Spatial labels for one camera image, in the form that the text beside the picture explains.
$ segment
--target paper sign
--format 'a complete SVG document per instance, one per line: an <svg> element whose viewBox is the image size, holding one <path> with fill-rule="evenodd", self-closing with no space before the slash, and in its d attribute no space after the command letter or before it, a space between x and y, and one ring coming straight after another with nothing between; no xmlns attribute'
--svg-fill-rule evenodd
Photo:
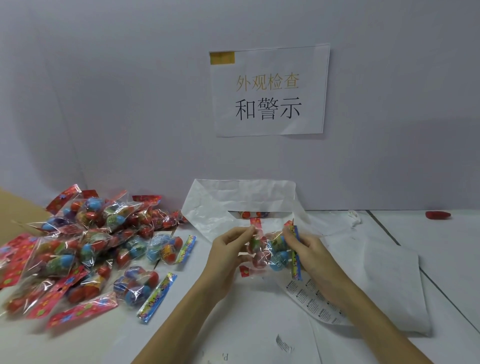
<svg viewBox="0 0 480 364"><path fill-rule="evenodd" d="M329 54L327 44L237 51L231 62L211 62L217 136L323 133Z"/></svg>

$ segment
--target yellow tape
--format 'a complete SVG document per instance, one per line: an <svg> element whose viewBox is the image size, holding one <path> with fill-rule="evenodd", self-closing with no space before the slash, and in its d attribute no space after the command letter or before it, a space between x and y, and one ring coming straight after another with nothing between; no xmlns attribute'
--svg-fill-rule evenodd
<svg viewBox="0 0 480 364"><path fill-rule="evenodd" d="M210 64L234 64L235 52L210 52Z"/></svg>

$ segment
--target forearm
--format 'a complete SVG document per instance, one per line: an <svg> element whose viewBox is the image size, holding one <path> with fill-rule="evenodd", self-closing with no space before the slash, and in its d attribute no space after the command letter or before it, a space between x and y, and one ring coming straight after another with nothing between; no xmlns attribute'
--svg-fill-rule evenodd
<svg viewBox="0 0 480 364"><path fill-rule="evenodd" d="M345 312L381 364L432 364L357 286L348 288Z"/></svg>
<svg viewBox="0 0 480 364"><path fill-rule="evenodd" d="M183 363L215 304L206 286L197 281L132 363Z"/></svg>

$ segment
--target pile of packaged toys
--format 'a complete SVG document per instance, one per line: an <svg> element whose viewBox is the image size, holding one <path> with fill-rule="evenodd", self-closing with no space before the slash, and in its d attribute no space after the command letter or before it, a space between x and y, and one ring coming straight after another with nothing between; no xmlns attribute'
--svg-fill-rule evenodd
<svg viewBox="0 0 480 364"><path fill-rule="evenodd" d="M172 236L187 221L160 209L160 200L126 191L102 198L77 185L63 191L47 206L47 221L28 224L40 236L24 233L0 247L0 289L17 286L0 315L38 319L56 308L51 328L121 301L147 323L177 277L161 280L156 264L184 264L196 240ZM150 269L135 263L143 257Z"/></svg>

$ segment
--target white wall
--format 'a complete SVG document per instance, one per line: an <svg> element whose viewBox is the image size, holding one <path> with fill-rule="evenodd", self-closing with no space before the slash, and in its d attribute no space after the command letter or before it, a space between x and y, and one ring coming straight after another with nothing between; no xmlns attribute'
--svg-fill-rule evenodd
<svg viewBox="0 0 480 364"><path fill-rule="evenodd" d="M45 206L84 185L23 1L0 0L0 186Z"/></svg>
<svg viewBox="0 0 480 364"><path fill-rule="evenodd" d="M28 0L88 186L289 179L306 209L480 207L477 0ZM328 42L323 135L216 138L209 50Z"/></svg>

